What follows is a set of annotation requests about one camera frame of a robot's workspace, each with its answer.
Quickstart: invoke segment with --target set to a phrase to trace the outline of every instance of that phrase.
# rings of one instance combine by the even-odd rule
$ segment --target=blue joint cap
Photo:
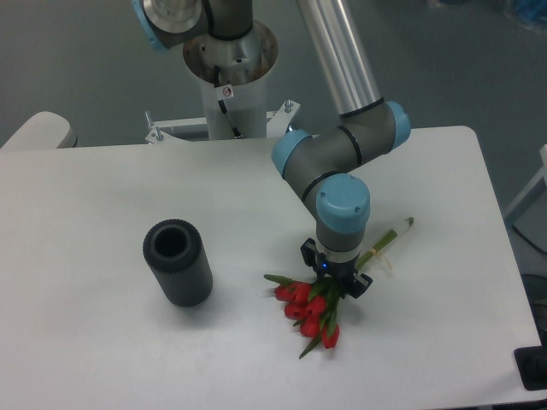
[[[389,101],[386,103],[395,117],[395,140],[391,149],[395,149],[399,145],[403,145],[407,142],[412,131],[412,125],[410,125],[410,118],[407,113],[404,112],[404,108],[401,104]]]
[[[348,173],[325,179],[316,197],[317,216],[331,230],[351,234],[365,229],[370,216],[367,185]]]
[[[281,137],[273,147],[272,161],[281,177],[285,178],[285,165],[289,161],[292,151],[306,138],[311,138],[311,136],[304,130],[290,131]]]
[[[133,10],[135,10],[135,14],[138,17],[138,22],[140,23],[141,27],[144,30],[144,34],[146,34],[146,37],[148,41],[150,41],[150,44],[152,44],[152,49],[154,51],[165,51],[167,50],[165,46],[160,42],[158,37],[154,34],[154,30],[152,30],[152,27],[150,27],[150,24],[148,23],[148,20],[146,20],[146,16],[144,15],[143,9],[140,7],[140,1],[139,0],[132,0],[131,5],[133,6]]]

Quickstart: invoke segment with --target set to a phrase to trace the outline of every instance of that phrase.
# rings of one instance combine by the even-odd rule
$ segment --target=flower stem
[[[405,233],[408,230],[408,228],[411,227],[413,224],[414,224],[414,218],[412,217],[407,218],[406,220],[404,220],[403,224],[401,224],[401,225],[404,225],[403,229],[399,225],[396,228],[390,229],[388,232],[385,233],[385,235],[377,243],[374,244],[373,249],[376,252],[382,250],[391,242],[393,242],[395,238]],[[365,252],[363,256],[361,256],[359,260],[357,261],[357,271],[360,271],[362,267],[368,261],[370,261],[373,257],[374,257],[374,252],[372,252],[371,250],[368,250],[367,252]]]

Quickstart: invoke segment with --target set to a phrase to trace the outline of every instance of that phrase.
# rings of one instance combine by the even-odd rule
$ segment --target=tulip bouquet
[[[397,237],[403,235],[414,224],[414,218],[407,218],[402,224],[390,229],[368,252],[357,261],[357,271]],[[313,283],[301,282],[285,276],[264,275],[275,282],[275,297],[286,302],[285,316],[294,319],[293,326],[300,326],[300,333],[311,341],[300,354],[302,359],[321,343],[326,349],[336,346],[340,335],[337,323],[337,309],[340,299],[345,297],[344,288],[333,277],[325,277]]]

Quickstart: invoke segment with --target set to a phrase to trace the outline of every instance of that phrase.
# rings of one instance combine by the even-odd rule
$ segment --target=red tulip
[[[292,291],[298,286],[299,282],[294,282],[293,284],[290,284],[289,286],[283,286],[279,285],[277,288],[275,288],[275,298],[278,301],[282,302],[290,302],[292,298]]]
[[[326,310],[326,299],[318,295],[314,297],[308,306],[306,306],[306,313],[308,316],[319,316]]]
[[[295,305],[294,303],[287,303],[285,305],[285,316],[290,319],[305,319],[306,308],[303,306]]]
[[[336,342],[338,341],[338,336],[340,336],[340,326],[336,325],[336,330],[332,334],[332,336],[327,337],[326,336],[326,330],[327,326],[323,327],[323,331],[321,332],[321,339],[323,339],[323,346],[325,348],[330,349],[336,346]]]
[[[300,306],[308,304],[309,292],[311,292],[310,284],[306,284],[305,282],[297,284],[291,293],[291,302]]]
[[[317,316],[308,316],[306,321],[300,325],[300,333],[306,337],[316,337],[319,335],[319,318]]]

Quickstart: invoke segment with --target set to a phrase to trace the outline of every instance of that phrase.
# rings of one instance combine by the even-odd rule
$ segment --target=cylinder opening
[[[177,226],[169,226],[159,232],[154,242],[157,254],[164,258],[174,258],[182,254],[187,246],[186,234]]]

